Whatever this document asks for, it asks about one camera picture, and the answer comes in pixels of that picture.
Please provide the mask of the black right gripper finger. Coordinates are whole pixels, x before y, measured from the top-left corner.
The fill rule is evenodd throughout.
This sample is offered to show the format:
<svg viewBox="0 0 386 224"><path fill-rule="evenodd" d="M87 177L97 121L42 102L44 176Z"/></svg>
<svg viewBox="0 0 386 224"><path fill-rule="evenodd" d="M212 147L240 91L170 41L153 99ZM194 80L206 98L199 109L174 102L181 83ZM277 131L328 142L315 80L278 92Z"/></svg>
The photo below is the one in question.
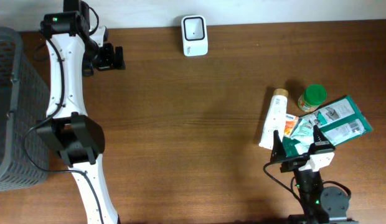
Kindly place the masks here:
<svg viewBox="0 0 386 224"><path fill-rule="evenodd" d="M313 138L314 138L314 142L326 142L326 143L329 142L317 125L313 126Z"/></svg>
<svg viewBox="0 0 386 224"><path fill-rule="evenodd" d="M280 139L278 130L273 131L273 147L270 157L270 162L278 162L286 159L287 155Z"/></svg>

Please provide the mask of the mint green tissue pack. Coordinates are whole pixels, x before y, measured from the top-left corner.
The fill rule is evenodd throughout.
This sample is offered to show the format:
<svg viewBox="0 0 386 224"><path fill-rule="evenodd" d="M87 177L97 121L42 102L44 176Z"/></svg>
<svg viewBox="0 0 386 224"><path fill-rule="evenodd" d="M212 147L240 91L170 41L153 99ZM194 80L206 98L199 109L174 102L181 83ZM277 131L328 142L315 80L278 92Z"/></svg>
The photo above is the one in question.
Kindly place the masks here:
<svg viewBox="0 0 386 224"><path fill-rule="evenodd" d="M291 134L290 139L298 141L294 145L298 154L308 152L310 145L314 142L314 125L305 119L302 119L298 127Z"/></svg>

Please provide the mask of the green wipes pack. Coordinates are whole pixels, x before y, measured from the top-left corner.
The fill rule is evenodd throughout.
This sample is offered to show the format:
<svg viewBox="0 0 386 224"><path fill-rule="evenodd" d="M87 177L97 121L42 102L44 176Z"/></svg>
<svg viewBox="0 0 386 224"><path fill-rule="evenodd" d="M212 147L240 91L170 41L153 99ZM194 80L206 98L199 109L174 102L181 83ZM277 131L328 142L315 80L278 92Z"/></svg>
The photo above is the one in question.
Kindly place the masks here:
<svg viewBox="0 0 386 224"><path fill-rule="evenodd" d="M342 97L312 113L300 116L299 123L302 119L317 125L333 146L338 146L373 131L373 127L351 96ZM299 155L294 147L298 141L284 137L282 143L288 156Z"/></svg>

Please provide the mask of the orange Kleenex tissue pack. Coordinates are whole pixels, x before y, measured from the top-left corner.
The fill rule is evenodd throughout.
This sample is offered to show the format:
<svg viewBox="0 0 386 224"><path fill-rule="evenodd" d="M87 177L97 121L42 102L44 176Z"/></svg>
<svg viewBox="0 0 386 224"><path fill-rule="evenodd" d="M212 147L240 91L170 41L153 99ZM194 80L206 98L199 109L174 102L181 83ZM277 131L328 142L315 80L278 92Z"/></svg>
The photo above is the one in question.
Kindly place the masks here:
<svg viewBox="0 0 386 224"><path fill-rule="evenodd" d="M284 130L284 137L289 138L293 131L296 129L296 126L299 123L299 117L292 115L292 114L286 114L286 124L285 124L285 130Z"/></svg>

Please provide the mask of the white cream tube gold cap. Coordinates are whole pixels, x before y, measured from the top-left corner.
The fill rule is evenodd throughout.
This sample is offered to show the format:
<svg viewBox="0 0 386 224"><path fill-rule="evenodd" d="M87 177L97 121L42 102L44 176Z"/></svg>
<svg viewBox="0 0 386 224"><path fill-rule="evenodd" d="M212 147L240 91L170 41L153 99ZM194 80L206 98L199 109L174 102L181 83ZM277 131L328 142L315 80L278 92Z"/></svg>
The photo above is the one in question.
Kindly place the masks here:
<svg viewBox="0 0 386 224"><path fill-rule="evenodd" d="M265 149L273 149L273 139L276 137L282 141L286 126L286 110L288 103L288 91L277 88L273 92L270 107L268 109L259 146Z"/></svg>

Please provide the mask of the green lid jar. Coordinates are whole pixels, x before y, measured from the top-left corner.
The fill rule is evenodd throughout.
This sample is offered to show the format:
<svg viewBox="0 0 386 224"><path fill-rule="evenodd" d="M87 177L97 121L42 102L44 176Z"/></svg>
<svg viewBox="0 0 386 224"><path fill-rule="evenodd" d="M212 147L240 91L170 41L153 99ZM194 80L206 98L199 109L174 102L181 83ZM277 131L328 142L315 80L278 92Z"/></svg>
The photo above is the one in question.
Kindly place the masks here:
<svg viewBox="0 0 386 224"><path fill-rule="evenodd" d="M322 85L313 84L307 87L298 99L298 107L308 113L317 110L326 100L327 91Z"/></svg>

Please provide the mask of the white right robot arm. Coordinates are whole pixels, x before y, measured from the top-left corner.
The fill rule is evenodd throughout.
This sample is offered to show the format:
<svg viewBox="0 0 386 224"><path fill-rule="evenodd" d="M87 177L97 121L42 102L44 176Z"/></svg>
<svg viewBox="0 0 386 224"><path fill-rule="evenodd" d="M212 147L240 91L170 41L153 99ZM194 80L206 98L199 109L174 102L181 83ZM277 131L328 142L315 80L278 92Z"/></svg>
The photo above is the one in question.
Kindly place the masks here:
<svg viewBox="0 0 386 224"><path fill-rule="evenodd" d="M320 169L328 166L334 157L335 146L323 135L321 130L313 128L314 142L308 152L295 157L288 157L279 137L273 133L273 149L270 162L263 166L263 171L289 191L299 202L303 213L289 215L284 223L357 223L349 218L347 211L352 197L351 190L338 182L321 178ZM280 171L293 172L290 186L286 186L273 177L266 169L270 165L280 164Z"/></svg>

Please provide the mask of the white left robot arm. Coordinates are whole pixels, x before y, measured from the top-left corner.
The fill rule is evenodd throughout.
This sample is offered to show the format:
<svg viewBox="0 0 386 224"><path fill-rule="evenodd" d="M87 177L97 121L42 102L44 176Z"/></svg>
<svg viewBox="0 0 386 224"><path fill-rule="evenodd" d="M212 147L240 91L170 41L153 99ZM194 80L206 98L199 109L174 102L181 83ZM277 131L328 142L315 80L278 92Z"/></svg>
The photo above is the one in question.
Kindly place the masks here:
<svg viewBox="0 0 386 224"><path fill-rule="evenodd" d="M94 10L85 1L64 1L63 11L40 23L50 60L50 100L43 121L33 130L67 166L76 181L88 223L119 223L103 171L105 135L88 117L83 77L95 70L123 70L122 47L108 42L105 26L90 24Z"/></svg>

